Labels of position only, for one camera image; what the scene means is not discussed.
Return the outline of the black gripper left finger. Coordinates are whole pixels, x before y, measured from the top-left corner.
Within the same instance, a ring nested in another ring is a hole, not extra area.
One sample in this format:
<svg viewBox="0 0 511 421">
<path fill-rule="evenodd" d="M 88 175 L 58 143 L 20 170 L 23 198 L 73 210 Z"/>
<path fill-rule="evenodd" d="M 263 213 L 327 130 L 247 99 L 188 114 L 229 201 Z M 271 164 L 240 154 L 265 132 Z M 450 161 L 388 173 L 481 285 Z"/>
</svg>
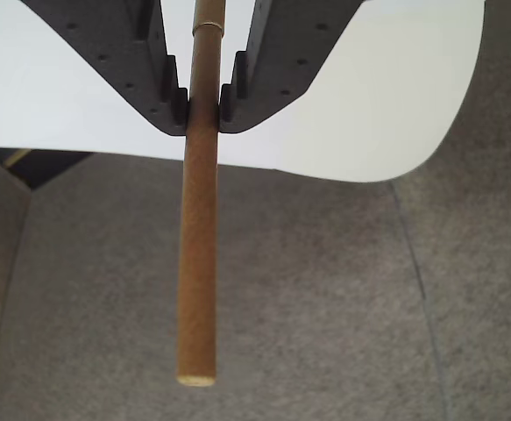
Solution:
<svg viewBox="0 0 511 421">
<path fill-rule="evenodd" d="M 31 0 L 56 31 L 134 110 L 170 136 L 183 136 L 188 90 L 167 52 L 156 0 Z"/>
</svg>

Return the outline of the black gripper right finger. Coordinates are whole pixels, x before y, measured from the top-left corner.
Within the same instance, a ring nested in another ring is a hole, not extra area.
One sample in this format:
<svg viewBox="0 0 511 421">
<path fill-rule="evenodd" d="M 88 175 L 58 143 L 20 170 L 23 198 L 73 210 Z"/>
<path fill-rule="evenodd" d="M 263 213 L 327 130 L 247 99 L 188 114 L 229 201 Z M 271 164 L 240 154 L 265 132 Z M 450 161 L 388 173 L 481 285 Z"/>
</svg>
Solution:
<svg viewBox="0 0 511 421">
<path fill-rule="evenodd" d="M 246 48 L 221 88 L 219 131 L 246 132 L 304 95 L 361 5 L 257 1 Z"/>
</svg>

